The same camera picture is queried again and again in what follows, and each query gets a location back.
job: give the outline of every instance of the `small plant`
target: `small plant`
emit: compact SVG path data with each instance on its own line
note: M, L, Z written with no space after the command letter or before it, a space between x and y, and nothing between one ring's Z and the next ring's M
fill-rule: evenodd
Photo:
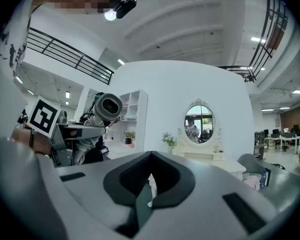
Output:
M176 139L172 137L170 132L166 132L162 134L162 141L167 143L168 146L174 146L176 144Z
M129 139L132 139L132 140L135 140L136 139L136 132L135 131L125 132L125 137L129 138Z

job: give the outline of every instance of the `white cabinet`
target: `white cabinet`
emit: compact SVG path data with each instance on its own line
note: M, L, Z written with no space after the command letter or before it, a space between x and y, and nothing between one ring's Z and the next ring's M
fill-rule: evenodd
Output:
M113 146L125 144L126 133L135 132L135 140L132 141L133 145L127 146L132 149L132 153L142 152L144 151L145 142L148 94L143 90L137 90L120 95L119 99L123 104L122 120L106 130L104 136L104 139L107 140L106 145L111 152L112 143Z

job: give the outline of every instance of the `white ceiling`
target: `white ceiling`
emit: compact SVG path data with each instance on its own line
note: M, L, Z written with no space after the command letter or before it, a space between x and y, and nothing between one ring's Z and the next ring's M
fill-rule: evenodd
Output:
M300 50L283 74L272 83L270 90L261 96L261 107L263 109L292 107L300 102L300 94L292 93L295 90L300 90Z
M53 4L45 7L54 9ZM118 67L118 55L125 62L181 60L213 66L247 66L258 44L251 41L251 37L261 36L266 7L267 0L137 0L136 8L114 21L106 20L95 11L65 16L104 41L108 49L102 57L103 63L112 69ZM266 70L258 75L260 79L268 74L267 64L264 67ZM277 89L282 88L281 85L287 88L285 83L290 79L293 85L289 89L300 85L300 77L296 78L300 62L288 67L286 72L262 95L263 108L290 106L300 100L300 96L289 96L291 90Z
M23 84L14 79L14 83L23 91L32 91L36 96L60 103L69 107L77 108L80 95L84 87L81 84L65 79L59 75L50 73L41 68L23 62L18 76ZM70 92L70 98L66 98L66 91Z

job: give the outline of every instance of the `potted plant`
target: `potted plant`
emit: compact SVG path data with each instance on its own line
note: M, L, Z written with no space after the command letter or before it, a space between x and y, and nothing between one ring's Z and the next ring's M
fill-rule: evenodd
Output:
M168 153L172 153L172 147L176 145L177 140L172 137L170 132L162 134L162 141L168 144Z
M125 132L125 144L131 144L132 132Z
M132 140L132 144L135 144L135 140L136 140L136 132L135 131L131 132L131 140Z

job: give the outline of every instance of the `oval mirror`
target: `oval mirror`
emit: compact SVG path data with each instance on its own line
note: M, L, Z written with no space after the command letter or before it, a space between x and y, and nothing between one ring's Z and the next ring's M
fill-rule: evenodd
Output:
M188 110L184 119L186 136L194 143L206 143L215 131L215 120L211 111L202 105Z

